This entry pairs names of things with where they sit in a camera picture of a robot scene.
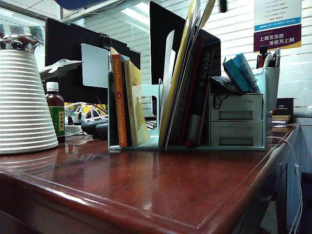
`black monitor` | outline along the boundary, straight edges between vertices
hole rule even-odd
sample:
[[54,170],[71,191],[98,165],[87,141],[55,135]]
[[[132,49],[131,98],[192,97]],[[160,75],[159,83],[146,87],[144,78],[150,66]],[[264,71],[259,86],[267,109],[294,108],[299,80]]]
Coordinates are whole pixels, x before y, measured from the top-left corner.
[[[163,79],[164,62],[166,51],[166,39],[171,31],[175,31],[173,50],[177,52],[181,44],[185,19],[167,10],[166,8],[150,1],[150,42],[151,42],[151,77],[152,84],[158,84],[159,79]],[[199,31],[199,37],[209,42],[209,46],[214,48],[214,56],[210,68],[209,76],[221,75],[221,42],[214,35],[204,31]]]
[[[140,68],[140,52],[127,47],[126,43],[109,38],[81,26],[67,25],[57,20],[46,19],[45,66],[52,65],[60,59],[81,60],[81,44],[110,49],[112,45],[119,53],[129,57]],[[84,86],[82,83],[82,66],[71,70],[61,78],[47,81],[59,82],[59,93],[66,102],[88,102],[107,104],[107,88]]]

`blue book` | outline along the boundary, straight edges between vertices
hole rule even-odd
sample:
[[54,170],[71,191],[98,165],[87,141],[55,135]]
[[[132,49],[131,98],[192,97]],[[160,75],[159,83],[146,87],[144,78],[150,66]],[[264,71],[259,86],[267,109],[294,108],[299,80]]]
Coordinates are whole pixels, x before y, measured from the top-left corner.
[[236,84],[241,91],[247,93],[251,90],[250,85],[247,83],[246,79],[235,65],[233,59],[228,60],[227,62],[224,59],[223,62],[224,71],[231,79],[232,83]]
[[257,85],[257,81],[254,78],[254,74],[253,74],[244,54],[236,55],[235,58],[233,59],[233,62],[235,63],[235,65],[238,67],[238,69],[240,70],[240,72],[242,73],[242,75],[244,76],[246,81],[248,82],[249,86],[252,89],[252,92],[256,93],[256,94],[260,94],[261,92],[260,92],[259,87]]

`poster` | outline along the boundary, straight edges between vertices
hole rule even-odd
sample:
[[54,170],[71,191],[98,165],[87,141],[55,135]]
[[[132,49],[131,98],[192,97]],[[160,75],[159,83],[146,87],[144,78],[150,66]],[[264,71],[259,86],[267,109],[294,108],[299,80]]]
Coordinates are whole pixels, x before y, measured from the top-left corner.
[[301,46],[301,0],[254,1],[253,51]]

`brown medicine bottle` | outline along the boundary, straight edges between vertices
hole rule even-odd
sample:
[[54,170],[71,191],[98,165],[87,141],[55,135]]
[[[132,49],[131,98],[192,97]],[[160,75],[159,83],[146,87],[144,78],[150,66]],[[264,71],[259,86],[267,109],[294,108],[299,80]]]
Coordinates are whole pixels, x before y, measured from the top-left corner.
[[65,141],[65,122],[64,122],[64,99],[59,92],[59,84],[57,82],[46,83],[46,95],[49,111],[54,125],[58,142]]

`white bottle cap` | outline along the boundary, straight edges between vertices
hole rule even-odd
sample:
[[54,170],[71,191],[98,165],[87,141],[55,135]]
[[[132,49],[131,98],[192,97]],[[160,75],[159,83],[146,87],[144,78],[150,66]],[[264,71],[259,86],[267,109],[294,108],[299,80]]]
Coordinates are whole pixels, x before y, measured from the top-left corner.
[[47,91],[59,91],[59,83],[57,82],[47,82],[46,87]]

